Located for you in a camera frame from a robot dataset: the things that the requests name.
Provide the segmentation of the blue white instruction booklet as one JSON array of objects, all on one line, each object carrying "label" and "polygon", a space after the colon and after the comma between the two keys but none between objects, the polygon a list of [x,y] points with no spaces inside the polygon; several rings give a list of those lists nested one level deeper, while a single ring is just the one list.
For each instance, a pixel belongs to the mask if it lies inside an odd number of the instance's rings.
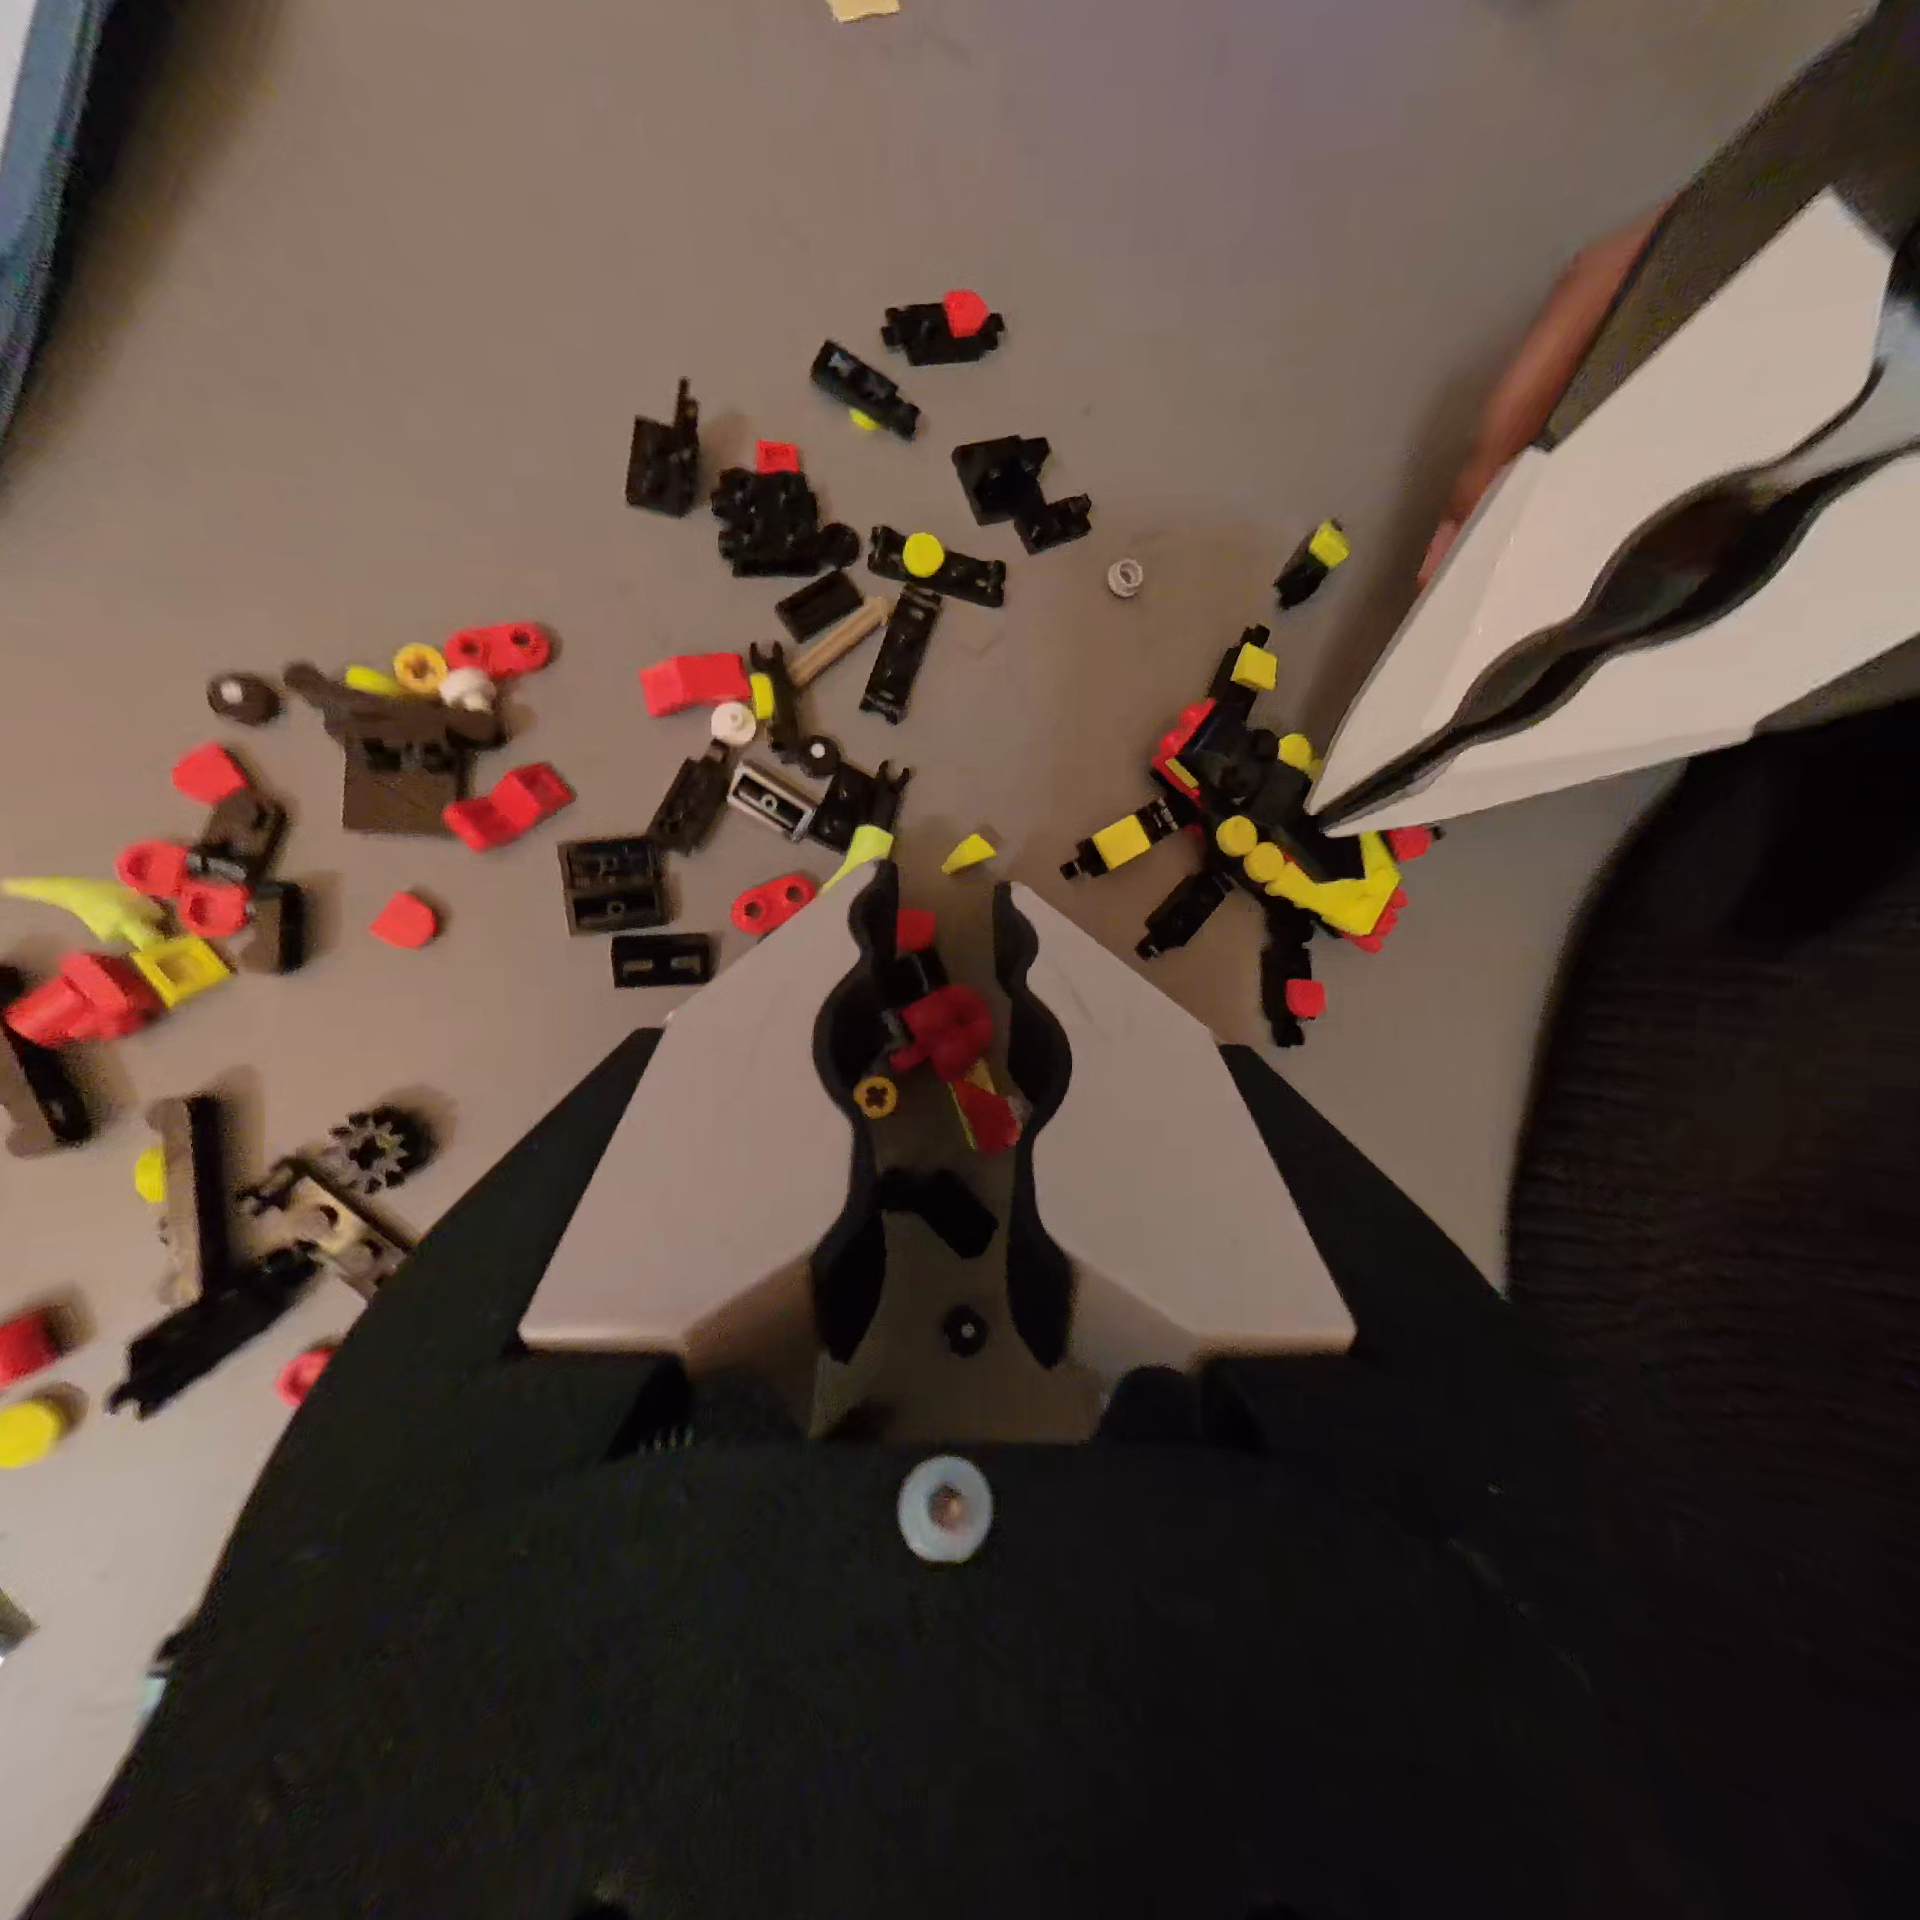
[{"label": "blue white instruction booklet", "polygon": [[114,10],[114,2],[3,5],[4,434],[42,344],[82,116]]}]

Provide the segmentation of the person's right hand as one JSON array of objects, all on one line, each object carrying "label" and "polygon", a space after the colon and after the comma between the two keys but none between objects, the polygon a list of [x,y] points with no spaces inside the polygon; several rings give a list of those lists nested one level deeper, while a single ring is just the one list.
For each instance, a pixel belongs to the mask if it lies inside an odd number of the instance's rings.
[{"label": "person's right hand", "polygon": [[1669,198],[1655,200],[1636,220],[1594,238],[1561,270],[1482,407],[1467,460],[1425,551],[1415,577],[1420,589],[1428,585],[1489,486],[1543,434],[1553,407],[1594,346],[1601,324],[1669,206]]}]

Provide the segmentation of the pile of lego pieces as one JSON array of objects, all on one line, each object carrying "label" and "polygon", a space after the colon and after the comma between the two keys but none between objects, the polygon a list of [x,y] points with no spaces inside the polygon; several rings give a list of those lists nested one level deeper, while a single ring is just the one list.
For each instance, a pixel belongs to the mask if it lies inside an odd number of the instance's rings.
[{"label": "pile of lego pieces", "polygon": [[[729,573],[739,495],[821,477],[731,455],[684,518],[602,476],[612,414],[460,383],[428,463],[400,405],[298,352],[289,391],[215,437],[210,386],[136,383],[4,508],[4,1000],[43,1031],[91,1145],[4,1174],[4,1303],[60,1297],[130,1343],[197,1292],[138,1202],[145,1112],[208,1120],[239,1198],[231,1266],[320,1268],[335,1319],[378,1294],[298,1245],[275,1145],[387,1212],[449,1200],[400,1281],[443,1280],[429,1332],[479,1329],[522,1242],[563,1237],[655,1040],[841,863],[871,808],[987,773],[892,653],[931,581]],[[497,1170],[450,1200],[450,1174]],[[359,1183],[376,1186],[365,1198]],[[1093,1390],[1017,1346],[995,1260],[896,1215],[858,1366],[823,1357],[833,1434],[1082,1438]]]}]

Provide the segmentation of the black yellow lego spider model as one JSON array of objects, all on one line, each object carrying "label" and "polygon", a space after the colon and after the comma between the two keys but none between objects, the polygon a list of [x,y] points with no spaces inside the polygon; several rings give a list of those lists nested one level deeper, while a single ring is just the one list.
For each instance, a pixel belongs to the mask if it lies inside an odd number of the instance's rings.
[{"label": "black yellow lego spider model", "polygon": [[1307,814],[1320,752],[1307,733],[1255,717],[1280,672],[1269,639],[1267,625],[1250,625],[1224,652],[1208,693],[1159,735],[1147,765],[1152,797],[1084,836],[1061,873],[1098,880],[1172,838],[1193,841],[1197,863],[1145,917],[1137,958],[1187,949],[1221,905],[1245,895],[1264,924],[1261,1018],[1276,1046],[1295,1048],[1328,1002],[1312,941],[1377,953],[1408,903],[1403,868],[1431,850],[1435,831],[1332,836]]}]

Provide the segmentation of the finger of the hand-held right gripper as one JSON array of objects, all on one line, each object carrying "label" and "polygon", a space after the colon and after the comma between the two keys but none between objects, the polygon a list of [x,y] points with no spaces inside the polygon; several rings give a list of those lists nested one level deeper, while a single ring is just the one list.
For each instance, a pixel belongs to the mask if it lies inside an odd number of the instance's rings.
[{"label": "finger of the hand-held right gripper", "polygon": [[1915,636],[1915,441],[1728,476],[1658,513],[1569,617],[1415,700],[1445,564],[1327,758],[1327,830],[1440,825],[1737,744]]},{"label": "finger of the hand-held right gripper", "polygon": [[1415,630],[1440,639],[1388,685],[1461,693],[1480,661],[1577,609],[1609,558],[1695,492],[1753,469],[1791,489],[1899,442],[1903,250],[1827,192],[1572,434],[1499,472],[1408,613],[1451,564],[1440,614]]}]

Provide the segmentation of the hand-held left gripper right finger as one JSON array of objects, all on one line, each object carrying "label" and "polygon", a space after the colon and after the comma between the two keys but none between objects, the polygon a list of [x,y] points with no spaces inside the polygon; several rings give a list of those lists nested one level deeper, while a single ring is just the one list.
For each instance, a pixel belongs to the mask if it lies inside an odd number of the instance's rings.
[{"label": "hand-held left gripper right finger", "polygon": [[995,887],[993,958],[1026,1104],[1003,1247],[1032,1357],[1112,1394],[1145,1366],[1348,1353],[1354,1310],[1215,1031],[1020,882]]}]

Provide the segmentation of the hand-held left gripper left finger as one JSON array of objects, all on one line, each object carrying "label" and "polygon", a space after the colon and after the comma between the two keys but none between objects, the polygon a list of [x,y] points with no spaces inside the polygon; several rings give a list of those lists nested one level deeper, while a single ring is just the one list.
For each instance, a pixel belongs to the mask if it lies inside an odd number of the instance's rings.
[{"label": "hand-held left gripper left finger", "polygon": [[864,861],[739,956],[655,1048],[520,1320],[533,1353],[651,1353],[769,1385],[817,1426],[825,1359],[812,1263],[874,1170],[833,1088],[833,997],[868,983],[895,861]]}]

